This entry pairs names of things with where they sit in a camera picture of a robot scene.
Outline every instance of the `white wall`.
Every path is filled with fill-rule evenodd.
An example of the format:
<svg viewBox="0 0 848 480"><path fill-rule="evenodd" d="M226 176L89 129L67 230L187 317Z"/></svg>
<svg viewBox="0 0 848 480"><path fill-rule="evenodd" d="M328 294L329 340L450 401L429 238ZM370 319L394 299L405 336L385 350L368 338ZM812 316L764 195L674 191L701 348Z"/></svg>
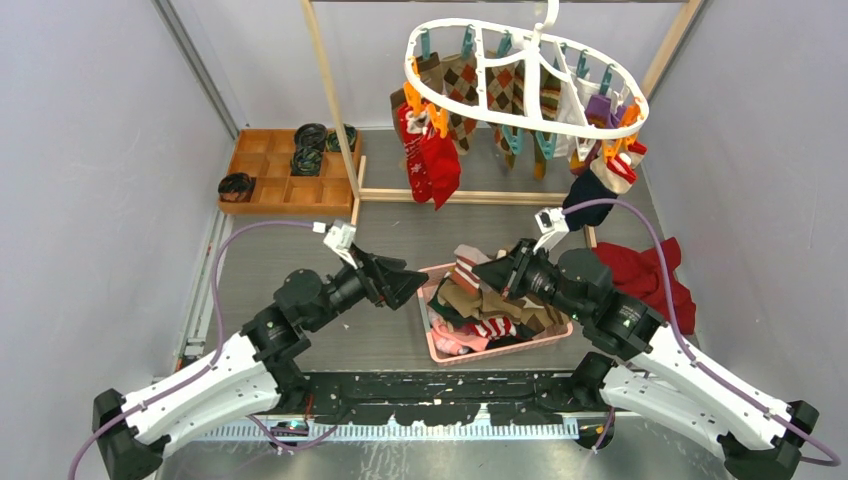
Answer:
<svg viewBox="0 0 848 480"><path fill-rule="evenodd" d="M299 1L174 4L239 125L297 128L307 121L330 123ZM391 126L389 93L403 84L401 60L410 32L421 23L460 17L530 28L544 15L535 8L529 3L316 3L344 121L358 127ZM679 8L563 4L552 32L603 51L641 78ZM458 53L462 33L434 31L433 51L442 56ZM496 49L500 38L489 40L487 46Z"/></svg>
<svg viewBox="0 0 848 480"><path fill-rule="evenodd" d="M651 105L645 165L705 350L848 457L848 4L710 2ZM813 449L806 451L815 455ZM843 479L848 467L802 467Z"/></svg>
<svg viewBox="0 0 848 480"><path fill-rule="evenodd" d="M232 143L150 2L3 2L0 71L0 478L64 478L167 373Z"/></svg>

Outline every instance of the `pink basket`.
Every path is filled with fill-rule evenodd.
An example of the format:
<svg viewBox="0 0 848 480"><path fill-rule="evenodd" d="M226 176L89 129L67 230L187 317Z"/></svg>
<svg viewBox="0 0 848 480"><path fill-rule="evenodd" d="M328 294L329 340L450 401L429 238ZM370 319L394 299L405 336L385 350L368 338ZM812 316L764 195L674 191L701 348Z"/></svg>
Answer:
<svg viewBox="0 0 848 480"><path fill-rule="evenodd" d="M418 289L418 303L421 307L421 316L424 320L424 332L427 336L427 347L430 349L430 357L434 362L439 364L440 366L449 366L449 365L457 365L460 363L473 362L474 360L480 360L483 358L489 357L497 357L499 355L506 355L508 353L521 352L523 350L530 350L531 348L539 348L544 347L546 345L553 345L556 342L562 340L563 338L571 335L574 331L574 327L571 325L571 322L568 322L568 325L565 328L565 331L562 333L545 336L546 334L542 333L537 335L534 340L529 342L524 342L518 345L510 345L508 347L496 348L493 350L486 350L484 352L474 352L468 353L465 355L448 355L446 353L440 352L436 350L436 344L433 341L433 334L431 332L430 327L430 315L428 314L428 309L430 307L427 306L427 302L433 298L433 294L436 291L436 288L439 286L439 283L445 277L445 274L450 271L450 269L454 266L453 263L448 263L445 265L439 265L436 267L422 268L421 272L425 272L430 276L430 279L425 283L421 288Z"/></svg>

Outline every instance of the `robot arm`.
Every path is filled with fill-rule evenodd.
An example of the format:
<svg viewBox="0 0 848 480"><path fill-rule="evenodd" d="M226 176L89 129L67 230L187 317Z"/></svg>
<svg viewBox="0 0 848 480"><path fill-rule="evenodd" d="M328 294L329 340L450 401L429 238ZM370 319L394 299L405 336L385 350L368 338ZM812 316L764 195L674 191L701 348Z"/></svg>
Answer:
<svg viewBox="0 0 848 480"><path fill-rule="evenodd" d="M506 257L477 265L474 273L505 297L528 296L570 314L596 348L661 380L590 353L575 372L583 377L575 397L587 408L623 408L672 428L722 458L739 479L791 478L804 442L772 417L811 433L818 412L805 402L767 395L687 343L697 362L768 407L764 415L690 361L670 324L616 290L612 272L591 250L570 250L556 264L549 261L550 249L568 231L560 209L542 210L536 220L538 242L521 239Z"/></svg>
<svg viewBox="0 0 848 480"><path fill-rule="evenodd" d="M149 406L146 399L185 383L207 367L210 353L170 377L121 395L114 389L94 401L94 430L141 404L144 407L98 440L109 478L136 480L154 473L164 458L204 433L246 415L298 405L307 381L294 357L315 332L363 299L396 310L423 285L426 273L406 262L372 255L353 244L355 227L336 222L324 244L343 266L324 282L312 270L292 272L260 311L222 346L219 360L196 381Z"/></svg>

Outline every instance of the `wooden organizer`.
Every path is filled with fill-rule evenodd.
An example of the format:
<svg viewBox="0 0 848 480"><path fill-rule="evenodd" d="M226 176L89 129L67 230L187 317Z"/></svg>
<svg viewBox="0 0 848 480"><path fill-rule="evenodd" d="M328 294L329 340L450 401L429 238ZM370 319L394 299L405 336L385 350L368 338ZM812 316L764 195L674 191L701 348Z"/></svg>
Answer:
<svg viewBox="0 0 848 480"><path fill-rule="evenodd" d="M227 175L243 172L256 178L256 187L247 202L218 201L218 208L231 215L350 215L353 192L350 189L342 154L324 152L317 177L291 175L294 130L242 130ZM355 168L362 157L362 134L351 152Z"/></svg>

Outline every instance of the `drying rack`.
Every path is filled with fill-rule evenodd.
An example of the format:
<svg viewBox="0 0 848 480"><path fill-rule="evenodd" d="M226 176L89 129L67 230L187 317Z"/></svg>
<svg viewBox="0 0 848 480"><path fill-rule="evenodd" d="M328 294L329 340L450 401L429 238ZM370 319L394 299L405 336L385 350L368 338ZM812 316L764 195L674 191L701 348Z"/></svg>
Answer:
<svg viewBox="0 0 848 480"><path fill-rule="evenodd" d="M364 3L369 0L300 0L303 7L303 14L306 19L306 25L309 28L309 34L312 37L312 46L315 49L315 56L318 60L318 68L321 71L321 79L324 83L324 90L327 95L327 102L330 106L330 114L333 118L333 124L337 131L344 131L344 122L342 121L339 101L336 95L335 82L330 69L330 63L327 57L327 52L324 49L324 42L321 37L321 29L318 24L318 18L315 14L313 3ZM408 3L408 2L426 2L428 0L370 0L381 3ZM481 3L480 0L439 0L440 3ZM677 51L681 40L686 31L695 19L698 10L704 0L571 0L561 1L560 3L679 3L681 4L680 11L672 21L668 32L665 35L659 49L651 61L648 71L640 82L642 92L647 98L651 97L660 78L668 68L672 57ZM533 3L524 0L485 0L482 3ZM402 59L398 58L398 68L402 66ZM351 191L353 192L354 202L353 211L351 213L351 222L355 225L359 218L359 209L362 202L412 202L412 191L409 188L373 188L364 187L366 157L362 156L357 169L353 162L350 148L346 142L340 142L342 158L345 163L348 180L350 181ZM538 206L555 206L559 205L563 199L563 193L543 193L543 192L499 192L499 191L474 191L474 190L457 190L448 200L448 203L454 204L472 204L472 205L538 205ZM597 246L595 229L593 227L584 228L586 244L589 247Z"/></svg>

